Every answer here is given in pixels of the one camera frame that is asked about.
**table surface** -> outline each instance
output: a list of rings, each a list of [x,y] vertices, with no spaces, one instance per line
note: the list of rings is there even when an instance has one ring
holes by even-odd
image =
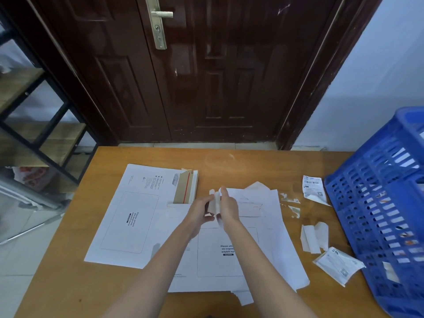
[[[139,269],[84,262],[127,164],[199,170],[197,196],[221,185],[245,188],[260,181],[301,202],[300,219],[281,205],[289,235],[310,279],[299,295],[319,317],[387,317],[361,272],[340,286],[302,251],[301,224],[329,225],[329,245],[353,254],[332,207],[304,199],[302,176],[325,177],[351,153],[179,148],[98,148],[48,247],[15,318],[99,317]],[[160,317],[259,317],[254,304],[241,307],[230,292],[170,293]]]

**plastic basket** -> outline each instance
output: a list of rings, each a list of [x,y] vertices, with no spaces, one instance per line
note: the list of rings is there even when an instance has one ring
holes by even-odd
[[[378,304],[424,317],[424,107],[399,109],[324,185]]]

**left hand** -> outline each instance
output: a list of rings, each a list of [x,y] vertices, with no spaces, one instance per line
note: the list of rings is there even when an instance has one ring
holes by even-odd
[[[191,204],[190,209],[188,210],[188,213],[183,220],[183,223],[187,225],[191,232],[190,239],[193,239],[196,235],[199,234],[200,226],[203,223],[213,221],[215,219],[212,213],[205,210],[206,203],[212,201],[214,198],[214,195],[211,194],[195,199]]]

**white wall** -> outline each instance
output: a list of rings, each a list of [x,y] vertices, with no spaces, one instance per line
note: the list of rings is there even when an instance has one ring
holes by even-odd
[[[10,68],[33,66],[13,40],[0,47],[0,63]],[[44,81],[10,114],[7,120],[10,118],[23,121],[49,121],[62,104],[63,101],[56,92],[47,81]],[[72,112],[68,111],[61,119],[61,122],[78,122],[78,120]],[[80,141],[80,146],[93,147],[95,146],[95,141],[86,133]]]
[[[294,146],[353,151],[424,106],[424,0],[383,0]]]

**qr code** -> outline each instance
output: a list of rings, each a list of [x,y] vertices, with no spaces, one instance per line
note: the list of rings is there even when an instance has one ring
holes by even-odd
[[[180,175],[178,173],[175,173],[174,175],[174,179],[172,180],[172,185],[173,186],[177,186],[178,183],[178,178],[180,177]]]

